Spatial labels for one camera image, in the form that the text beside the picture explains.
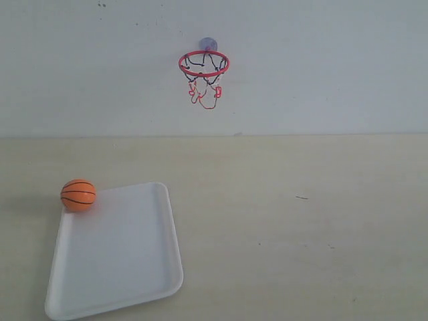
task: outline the plastic tray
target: plastic tray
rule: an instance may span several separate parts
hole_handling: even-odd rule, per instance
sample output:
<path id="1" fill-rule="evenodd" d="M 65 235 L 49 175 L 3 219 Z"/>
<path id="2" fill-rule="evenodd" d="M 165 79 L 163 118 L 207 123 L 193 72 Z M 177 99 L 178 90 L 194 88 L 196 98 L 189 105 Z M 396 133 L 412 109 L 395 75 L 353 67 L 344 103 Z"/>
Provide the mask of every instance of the plastic tray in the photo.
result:
<path id="1" fill-rule="evenodd" d="M 88 213 L 63 210 L 45 311 L 73 320 L 170 296 L 182 283 L 167 188 L 109 189 Z"/>

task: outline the white wall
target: white wall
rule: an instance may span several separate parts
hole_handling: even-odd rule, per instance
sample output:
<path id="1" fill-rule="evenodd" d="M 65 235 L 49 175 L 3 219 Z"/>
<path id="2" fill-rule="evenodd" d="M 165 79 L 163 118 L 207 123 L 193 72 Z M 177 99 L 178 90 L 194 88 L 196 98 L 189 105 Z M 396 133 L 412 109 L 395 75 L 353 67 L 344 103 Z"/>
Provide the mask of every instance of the white wall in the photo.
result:
<path id="1" fill-rule="evenodd" d="M 426 0 L 0 4 L 0 136 L 426 132 Z M 178 58 L 231 59 L 213 111 Z"/>

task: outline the mini basketball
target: mini basketball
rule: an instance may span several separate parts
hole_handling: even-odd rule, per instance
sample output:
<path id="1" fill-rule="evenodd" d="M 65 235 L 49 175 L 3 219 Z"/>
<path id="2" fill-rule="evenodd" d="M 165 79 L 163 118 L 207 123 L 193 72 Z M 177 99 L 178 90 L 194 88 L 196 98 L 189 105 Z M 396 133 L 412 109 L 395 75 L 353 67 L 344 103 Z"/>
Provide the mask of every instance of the mini basketball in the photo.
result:
<path id="1" fill-rule="evenodd" d="M 74 179 L 66 183 L 61 191 L 61 201 L 71 212 L 86 211 L 95 198 L 95 186 L 86 179 Z"/>

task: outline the table surface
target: table surface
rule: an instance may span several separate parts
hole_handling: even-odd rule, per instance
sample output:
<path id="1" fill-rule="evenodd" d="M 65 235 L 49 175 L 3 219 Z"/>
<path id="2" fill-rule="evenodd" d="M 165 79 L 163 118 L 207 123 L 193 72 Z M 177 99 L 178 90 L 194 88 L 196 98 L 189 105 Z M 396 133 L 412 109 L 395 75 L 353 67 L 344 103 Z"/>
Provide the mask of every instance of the table surface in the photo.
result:
<path id="1" fill-rule="evenodd" d="M 64 182 L 169 188 L 174 296 L 86 320 L 426 320 L 428 136 L 0 140 L 0 320 L 43 305 Z"/>

